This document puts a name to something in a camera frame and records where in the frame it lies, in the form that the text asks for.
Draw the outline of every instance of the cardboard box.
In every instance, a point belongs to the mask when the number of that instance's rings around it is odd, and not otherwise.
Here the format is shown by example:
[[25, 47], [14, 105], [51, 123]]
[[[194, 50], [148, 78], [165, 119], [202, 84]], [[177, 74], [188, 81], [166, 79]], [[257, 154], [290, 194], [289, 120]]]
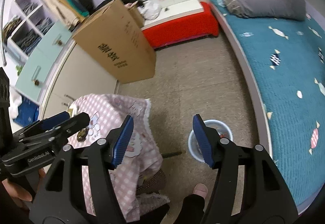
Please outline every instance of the cardboard box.
[[139, 28], [142, 28], [144, 26], [144, 18], [142, 17], [138, 8], [136, 6], [133, 6], [131, 9], [129, 9], [129, 13], [131, 14], [132, 18], [135, 20]]
[[155, 75], [156, 53], [121, 0], [87, 18], [74, 40], [122, 84]]

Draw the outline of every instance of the teal bedspread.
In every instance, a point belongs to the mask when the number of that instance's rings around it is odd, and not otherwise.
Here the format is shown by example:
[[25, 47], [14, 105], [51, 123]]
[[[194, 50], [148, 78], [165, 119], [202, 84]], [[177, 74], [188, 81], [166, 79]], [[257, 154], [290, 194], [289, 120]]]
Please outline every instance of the teal bedspread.
[[325, 182], [325, 32], [308, 14], [303, 22], [241, 19], [211, 2], [253, 71], [269, 118], [273, 160], [298, 206]]

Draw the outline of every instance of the red cloth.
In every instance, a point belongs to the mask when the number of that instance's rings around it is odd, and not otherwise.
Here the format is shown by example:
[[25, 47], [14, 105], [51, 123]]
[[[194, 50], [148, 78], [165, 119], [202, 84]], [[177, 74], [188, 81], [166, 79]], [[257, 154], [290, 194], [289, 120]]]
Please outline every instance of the red cloth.
[[201, 2], [204, 11], [184, 16], [143, 30], [144, 36], [153, 48], [197, 36], [219, 34], [218, 21], [211, 12], [209, 5]]

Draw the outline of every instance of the gingham tablecloth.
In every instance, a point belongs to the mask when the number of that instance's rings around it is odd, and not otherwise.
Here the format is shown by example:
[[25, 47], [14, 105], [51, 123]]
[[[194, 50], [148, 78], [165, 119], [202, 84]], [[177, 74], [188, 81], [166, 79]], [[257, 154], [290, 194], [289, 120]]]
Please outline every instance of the gingham tablecloth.
[[[78, 113], [86, 112], [90, 117], [84, 142], [77, 141], [77, 134], [69, 137], [69, 144], [74, 148], [89, 146], [99, 138], [105, 138], [110, 130], [122, 125], [128, 114], [134, 119], [133, 134], [123, 162], [114, 171], [109, 171], [126, 221], [139, 220], [141, 215], [169, 202], [167, 197], [158, 194], [135, 194], [137, 185], [158, 172], [163, 160], [149, 127], [150, 100], [113, 94], [89, 94], [77, 99], [74, 104]], [[87, 212], [95, 215], [87, 166], [82, 167], [82, 183]]]

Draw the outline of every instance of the shoe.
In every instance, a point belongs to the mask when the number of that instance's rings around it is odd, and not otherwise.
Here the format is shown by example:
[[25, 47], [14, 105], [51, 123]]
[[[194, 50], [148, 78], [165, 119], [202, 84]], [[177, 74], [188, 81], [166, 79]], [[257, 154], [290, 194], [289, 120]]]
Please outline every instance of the shoe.
[[193, 189], [193, 194], [199, 195], [205, 199], [208, 194], [208, 188], [204, 184], [198, 183]]

